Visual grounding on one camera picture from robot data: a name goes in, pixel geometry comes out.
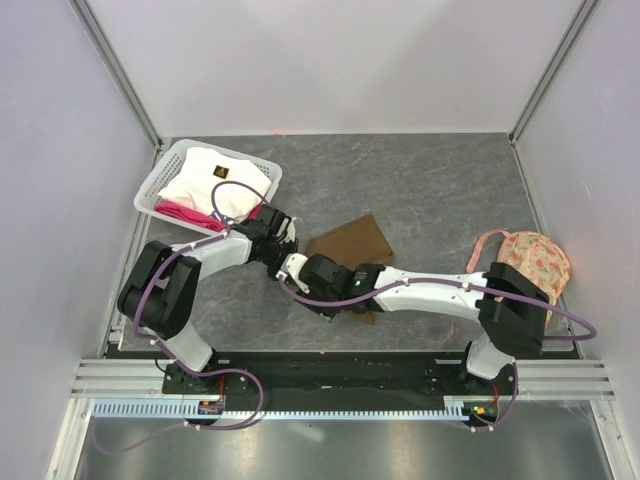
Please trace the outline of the brown cloth napkin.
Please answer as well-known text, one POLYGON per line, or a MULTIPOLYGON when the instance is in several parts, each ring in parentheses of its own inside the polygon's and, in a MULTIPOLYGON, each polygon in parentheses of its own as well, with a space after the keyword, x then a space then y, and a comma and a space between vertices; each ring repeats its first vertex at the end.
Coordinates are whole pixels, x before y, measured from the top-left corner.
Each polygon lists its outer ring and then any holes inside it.
POLYGON ((318 301, 339 301, 345 299, 345 295, 365 294, 362 285, 354 287, 357 268, 364 264, 389 266, 393 260, 393 250, 372 214, 312 238, 305 255, 311 258, 316 254, 341 267, 337 274, 337 287, 330 286, 320 292, 310 287, 309 294, 302 293, 304 297, 318 301))

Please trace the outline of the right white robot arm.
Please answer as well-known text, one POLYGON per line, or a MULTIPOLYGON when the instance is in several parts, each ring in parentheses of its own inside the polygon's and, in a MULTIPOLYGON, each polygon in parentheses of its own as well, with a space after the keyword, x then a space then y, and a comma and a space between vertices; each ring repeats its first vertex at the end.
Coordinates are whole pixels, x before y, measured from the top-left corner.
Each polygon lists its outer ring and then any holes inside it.
POLYGON ((494 262, 486 272, 440 275, 380 264, 351 270, 326 256, 304 258, 293 281, 309 307, 338 312, 431 312, 478 323, 483 334, 471 342, 458 381, 477 394, 517 359, 542 353, 549 297, 514 267, 494 262))

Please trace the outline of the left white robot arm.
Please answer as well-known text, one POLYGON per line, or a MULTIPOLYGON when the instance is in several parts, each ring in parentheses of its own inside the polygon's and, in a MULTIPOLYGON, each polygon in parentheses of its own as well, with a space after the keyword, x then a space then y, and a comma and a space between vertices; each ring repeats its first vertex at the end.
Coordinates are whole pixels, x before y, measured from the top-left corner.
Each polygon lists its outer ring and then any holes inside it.
POLYGON ((119 292, 117 309, 134 334, 154 342, 185 369, 185 382, 208 393, 219 382, 215 350, 196 331, 191 314, 201 280, 230 267, 260 262, 274 278, 298 251, 294 218, 268 205, 256 217, 221 233, 176 245, 148 242, 119 292))

